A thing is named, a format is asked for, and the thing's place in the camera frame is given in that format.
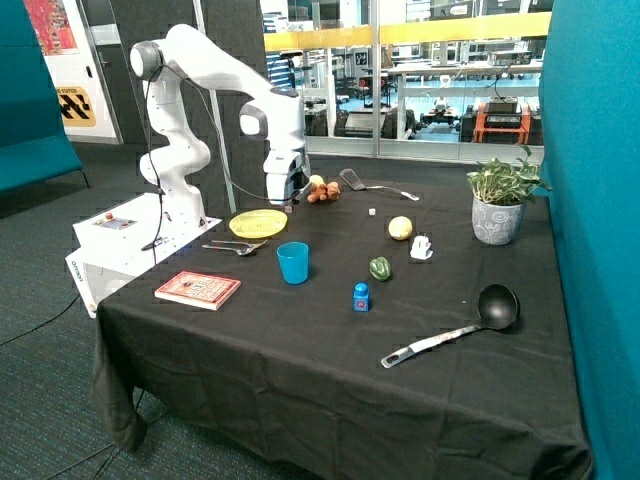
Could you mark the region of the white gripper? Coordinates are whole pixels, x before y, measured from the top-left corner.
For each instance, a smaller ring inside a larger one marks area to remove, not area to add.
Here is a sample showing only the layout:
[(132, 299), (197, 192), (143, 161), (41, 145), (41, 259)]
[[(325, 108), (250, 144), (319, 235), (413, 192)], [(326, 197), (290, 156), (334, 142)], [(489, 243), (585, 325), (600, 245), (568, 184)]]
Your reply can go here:
[(311, 191), (311, 168), (304, 149), (272, 149), (264, 164), (267, 198), (272, 205), (297, 203)]

